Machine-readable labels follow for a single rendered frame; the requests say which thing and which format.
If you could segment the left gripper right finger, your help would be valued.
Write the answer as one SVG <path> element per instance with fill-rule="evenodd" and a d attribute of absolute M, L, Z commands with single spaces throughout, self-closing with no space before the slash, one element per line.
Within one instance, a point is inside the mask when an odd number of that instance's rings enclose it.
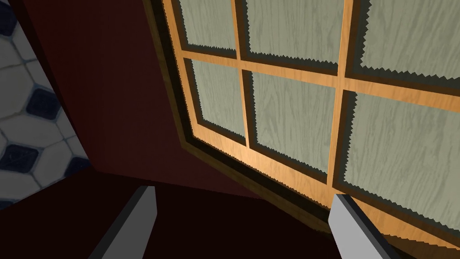
<path fill-rule="evenodd" d="M 347 194 L 335 194 L 328 223 L 342 259 L 401 259 Z"/>

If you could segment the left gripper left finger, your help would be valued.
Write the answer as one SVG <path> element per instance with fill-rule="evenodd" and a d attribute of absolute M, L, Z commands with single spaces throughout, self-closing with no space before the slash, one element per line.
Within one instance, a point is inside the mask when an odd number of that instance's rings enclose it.
<path fill-rule="evenodd" d="M 154 186 L 140 186 L 88 259 L 142 259 L 157 217 Z"/>

